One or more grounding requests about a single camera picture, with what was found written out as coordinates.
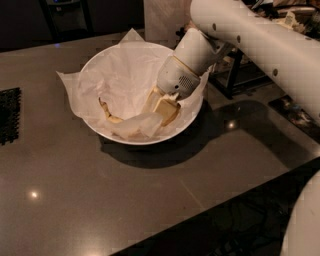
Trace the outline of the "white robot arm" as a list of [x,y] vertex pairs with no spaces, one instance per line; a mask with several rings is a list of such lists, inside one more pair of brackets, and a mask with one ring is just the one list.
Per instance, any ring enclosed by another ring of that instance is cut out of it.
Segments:
[[[312,117],[319,116],[319,44],[242,0],[143,0],[145,35],[172,44],[191,21],[238,47]],[[148,256],[319,256],[319,162],[313,159],[150,238]]]

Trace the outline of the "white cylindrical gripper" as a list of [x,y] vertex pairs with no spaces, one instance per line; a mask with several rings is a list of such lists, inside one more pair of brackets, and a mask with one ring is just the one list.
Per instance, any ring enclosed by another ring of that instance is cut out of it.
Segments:
[[154,111],[162,116],[162,126],[167,126],[178,115],[181,105],[173,97],[163,96],[178,94],[179,100],[191,96],[200,84],[200,78],[174,55],[170,55],[158,72],[156,85],[150,90],[142,112]]

